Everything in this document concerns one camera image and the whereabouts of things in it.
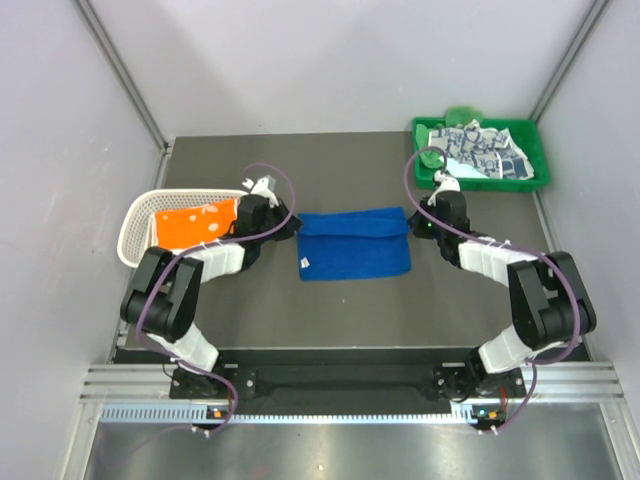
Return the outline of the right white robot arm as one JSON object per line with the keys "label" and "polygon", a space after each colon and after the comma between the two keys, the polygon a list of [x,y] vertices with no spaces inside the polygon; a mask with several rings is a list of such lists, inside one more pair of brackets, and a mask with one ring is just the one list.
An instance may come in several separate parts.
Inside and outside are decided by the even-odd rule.
{"label": "right white robot arm", "polygon": [[415,237],[435,241],[451,265],[508,289],[512,324],[464,361],[470,392],[492,394],[503,374],[549,349],[575,344],[595,329],[596,313],[573,257],[562,251],[522,251],[472,230],[461,192],[422,198],[408,226]]}

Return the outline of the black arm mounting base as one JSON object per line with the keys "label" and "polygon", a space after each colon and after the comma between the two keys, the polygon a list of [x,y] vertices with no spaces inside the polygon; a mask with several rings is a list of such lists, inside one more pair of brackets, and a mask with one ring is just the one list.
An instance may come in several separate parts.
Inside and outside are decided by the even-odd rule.
{"label": "black arm mounting base", "polygon": [[465,347],[224,349],[214,371],[238,393],[241,414],[431,414],[450,401],[519,400],[521,370],[491,391],[467,389]]}

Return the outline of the white blue patterned towel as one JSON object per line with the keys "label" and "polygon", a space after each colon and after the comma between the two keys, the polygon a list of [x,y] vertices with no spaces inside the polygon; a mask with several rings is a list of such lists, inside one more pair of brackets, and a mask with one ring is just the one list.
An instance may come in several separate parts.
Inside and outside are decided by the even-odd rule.
{"label": "white blue patterned towel", "polygon": [[515,143],[505,128],[484,128],[472,121],[464,128],[433,131],[430,147],[447,141],[447,158],[472,165],[488,176],[487,180],[531,180],[534,167],[527,154]]}

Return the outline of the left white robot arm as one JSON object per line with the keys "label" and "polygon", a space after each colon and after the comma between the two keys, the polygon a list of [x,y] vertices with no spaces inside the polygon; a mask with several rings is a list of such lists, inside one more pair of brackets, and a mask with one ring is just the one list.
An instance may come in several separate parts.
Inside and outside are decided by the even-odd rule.
{"label": "left white robot arm", "polygon": [[152,244],[121,302],[121,319],[192,373],[203,395],[220,394],[227,374],[195,323],[201,286],[248,270],[264,243],[288,240],[302,225],[282,199],[260,194],[156,213]]}

